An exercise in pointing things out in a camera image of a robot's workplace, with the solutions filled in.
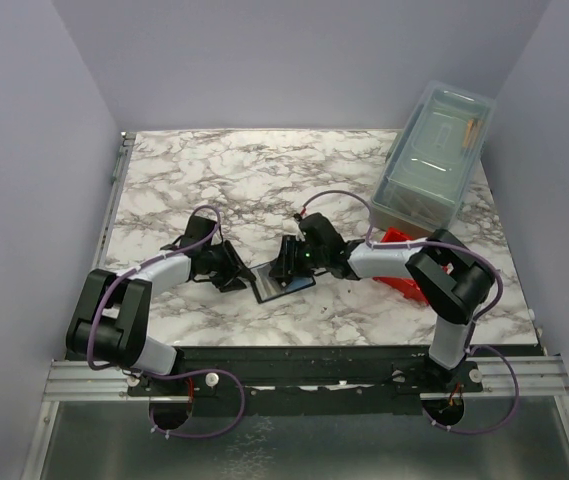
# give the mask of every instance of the transparent lid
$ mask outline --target transparent lid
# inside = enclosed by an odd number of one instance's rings
[[[427,229],[447,226],[479,159],[494,105],[431,82],[390,154],[373,204]]]

